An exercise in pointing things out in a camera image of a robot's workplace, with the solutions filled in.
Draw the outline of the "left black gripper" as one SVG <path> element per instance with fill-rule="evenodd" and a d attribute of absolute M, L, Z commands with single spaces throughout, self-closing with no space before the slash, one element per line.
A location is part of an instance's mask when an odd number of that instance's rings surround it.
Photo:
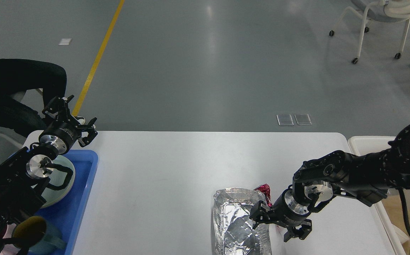
<path fill-rule="evenodd" d="M 68 104 L 73 98 L 74 95 L 55 97 L 42 110 L 43 121 L 48 127 L 40 134 L 39 142 L 53 146 L 58 155 L 66 154 L 76 141 L 80 147 L 88 146 L 98 135 L 97 117 L 81 123 L 72 116 Z"/>

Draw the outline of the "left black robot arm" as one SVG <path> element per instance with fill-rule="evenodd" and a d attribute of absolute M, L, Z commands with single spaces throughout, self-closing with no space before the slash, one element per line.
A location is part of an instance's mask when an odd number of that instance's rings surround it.
<path fill-rule="evenodd" d="M 53 122 L 38 141 L 19 149 L 0 165 L 0 252 L 6 244 L 16 243 L 22 247 L 20 254 L 28 254 L 29 239 L 4 238 L 4 229 L 40 210 L 46 202 L 42 197 L 46 188 L 59 191 L 67 187 L 73 171 L 53 160 L 66 154 L 75 142 L 85 147 L 98 135 L 94 125 L 97 118 L 84 123 L 70 113 L 68 104 L 73 97 L 53 98 L 42 111 Z"/>

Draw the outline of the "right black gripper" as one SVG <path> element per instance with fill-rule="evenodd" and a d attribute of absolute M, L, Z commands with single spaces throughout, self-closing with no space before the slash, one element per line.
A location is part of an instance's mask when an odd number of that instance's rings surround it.
<path fill-rule="evenodd" d="M 306 220 L 311 215 L 307 206 L 301 205 L 293 197 L 291 188 L 286 189 L 276 202 L 269 207 L 265 202 L 256 202 L 249 213 L 249 219 L 253 221 L 252 229 L 255 230 L 260 224 L 276 224 L 286 228 L 283 242 L 292 238 L 304 240 L 313 230 L 311 220 Z"/>

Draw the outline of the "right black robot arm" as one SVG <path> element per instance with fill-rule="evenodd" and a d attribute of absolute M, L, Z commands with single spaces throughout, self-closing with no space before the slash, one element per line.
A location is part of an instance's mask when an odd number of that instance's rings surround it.
<path fill-rule="evenodd" d="M 294 173 L 292 184 L 273 205 L 258 201 L 250 210 L 252 229 L 260 224 L 286 228 L 284 242 L 305 239 L 313 225 L 308 217 L 319 213 L 337 196 L 356 199 L 367 206 L 387 198 L 388 189 L 398 190 L 403 220 L 410 236 L 410 222 L 404 190 L 410 190 L 410 125 L 389 148 L 366 155 L 341 150 L 304 161 Z"/>

